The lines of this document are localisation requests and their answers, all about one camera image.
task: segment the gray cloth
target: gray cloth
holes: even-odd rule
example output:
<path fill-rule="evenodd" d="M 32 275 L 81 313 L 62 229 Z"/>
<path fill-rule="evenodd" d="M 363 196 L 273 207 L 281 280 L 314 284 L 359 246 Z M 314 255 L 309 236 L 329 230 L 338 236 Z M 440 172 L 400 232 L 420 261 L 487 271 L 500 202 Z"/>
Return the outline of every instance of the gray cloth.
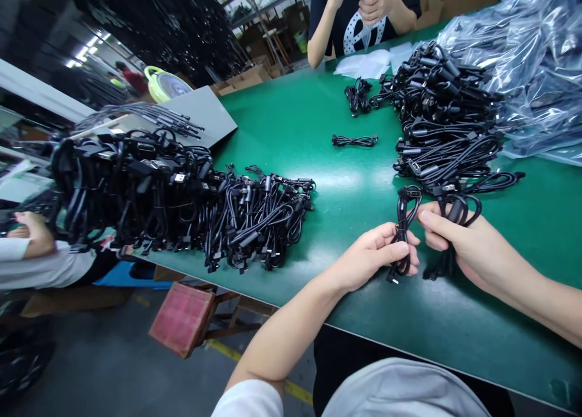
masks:
<path fill-rule="evenodd" d="M 283 417 L 283 402 L 270 384 L 240 382 L 218 401 L 212 417 Z M 445 369 L 387 358 L 347 378 L 323 417 L 490 417 L 474 392 Z"/>

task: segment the black t-shirt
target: black t-shirt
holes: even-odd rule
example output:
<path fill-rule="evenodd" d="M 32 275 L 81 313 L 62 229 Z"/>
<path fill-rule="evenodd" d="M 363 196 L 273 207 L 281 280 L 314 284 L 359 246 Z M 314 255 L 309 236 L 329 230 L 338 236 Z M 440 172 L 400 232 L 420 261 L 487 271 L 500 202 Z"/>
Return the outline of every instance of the black t-shirt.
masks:
<path fill-rule="evenodd" d="M 362 23 L 360 13 L 358 13 L 359 1 L 360 0 L 344 0 L 339 7 L 335 19 L 333 20 L 332 33 L 329 42 L 327 43 L 327 56 L 332 54 L 332 43 L 335 47 L 335 54 L 338 57 L 364 48 L 364 43 L 361 40 L 360 35 L 364 24 Z M 416 13 L 417 17 L 420 17 L 420 0 L 402 1 L 404 2 L 404 5 Z M 327 0 L 311 0 L 309 39 L 311 39 L 317 29 L 317 25 L 321 20 L 326 4 Z M 388 18 L 384 17 L 373 27 L 372 35 L 370 37 L 370 45 L 379 44 L 388 39 L 396 38 L 397 36 L 398 35 Z"/>

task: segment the white shirt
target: white shirt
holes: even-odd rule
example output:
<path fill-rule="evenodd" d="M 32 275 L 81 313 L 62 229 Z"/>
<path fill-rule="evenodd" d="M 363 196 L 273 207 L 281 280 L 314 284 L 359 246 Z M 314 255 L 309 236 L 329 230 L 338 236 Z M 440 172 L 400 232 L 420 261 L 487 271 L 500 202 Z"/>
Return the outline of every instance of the white shirt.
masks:
<path fill-rule="evenodd" d="M 425 362 L 387 358 L 347 378 L 322 417 L 490 417 L 474 392 L 451 372 Z M 225 392 L 212 417 L 283 417 L 275 388 L 258 379 Z"/>
<path fill-rule="evenodd" d="M 56 250 L 40 258 L 23 259 L 28 238 L 0 238 L 0 290 L 62 288 L 81 279 L 93 265 L 95 252 L 69 253 L 71 246 L 56 242 Z"/>

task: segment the person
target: person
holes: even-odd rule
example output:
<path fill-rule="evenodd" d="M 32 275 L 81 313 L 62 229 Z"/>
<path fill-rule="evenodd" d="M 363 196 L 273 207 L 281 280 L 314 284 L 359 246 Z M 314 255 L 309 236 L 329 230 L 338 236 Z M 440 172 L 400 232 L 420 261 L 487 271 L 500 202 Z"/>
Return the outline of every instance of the person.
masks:
<path fill-rule="evenodd" d="M 317 68 L 324 54 L 337 57 L 363 49 L 364 25 L 370 45 L 416 29 L 420 0 L 311 0 L 307 60 Z"/>
<path fill-rule="evenodd" d="M 116 87 L 119 87 L 119 88 L 123 88 L 125 90 L 125 84 L 123 82 L 121 82 L 117 78 L 117 76 L 115 76 L 114 73 L 107 72 L 107 77 L 109 78 L 109 82 L 111 82 L 113 85 L 115 85 Z"/>
<path fill-rule="evenodd" d="M 0 290 L 81 287 L 119 262 L 111 250 L 70 253 L 71 246 L 55 241 L 39 214 L 17 212 L 14 217 L 23 226 L 0 238 Z"/>
<path fill-rule="evenodd" d="M 459 268 L 477 287 L 582 348 L 582 291 L 537 272 L 483 216 L 470 227 L 463 227 L 443 218 L 438 204 L 432 202 L 421 205 L 418 219 L 430 248 L 443 251 L 449 243 L 455 246 Z M 285 379 L 314 338 L 317 373 L 313 406 L 318 416 L 512 414 L 509 396 L 500 387 L 466 377 L 504 392 L 501 402 L 506 407 L 501 410 L 497 397 L 484 401 L 482 391 L 470 388 L 460 376 L 410 356 L 379 359 L 355 373 L 343 373 L 342 367 L 352 364 L 352 360 L 374 360 L 376 355 L 371 347 L 354 352 L 336 341 L 333 345 L 341 358 L 334 361 L 333 368 L 321 364 L 325 357 L 322 353 L 329 352 L 318 349 L 318 332 L 344 295 L 357 291 L 382 265 L 409 253 L 410 274 L 418 272 L 416 246 L 420 240 L 409 232 L 408 244 L 389 244 L 395 233 L 395 224 L 385 223 L 360 236 L 257 331 L 213 417 L 282 416 Z M 329 391 L 330 384 L 335 391 Z"/>
<path fill-rule="evenodd" d="M 140 96 L 147 94 L 150 91 L 147 87 L 147 83 L 143 75 L 140 73 L 132 72 L 125 62 L 117 61 L 115 63 L 115 67 L 117 67 L 117 69 L 123 73 L 125 80 L 129 82 L 133 88 L 135 88 Z"/>

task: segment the yellow-green fan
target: yellow-green fan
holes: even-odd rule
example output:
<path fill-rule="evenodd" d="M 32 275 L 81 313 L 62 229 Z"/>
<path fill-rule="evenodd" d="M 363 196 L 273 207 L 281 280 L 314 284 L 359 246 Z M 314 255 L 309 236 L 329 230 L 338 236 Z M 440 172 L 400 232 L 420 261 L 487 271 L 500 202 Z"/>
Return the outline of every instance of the yellow-green fan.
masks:
<path fill-rule="evenodd" d="M 167 102 L 193 91 L 182 79 L 161 68 L 149 65 L 145 68 L 144 74 L 148 80 L 150 94 L 157 103 Z"/>

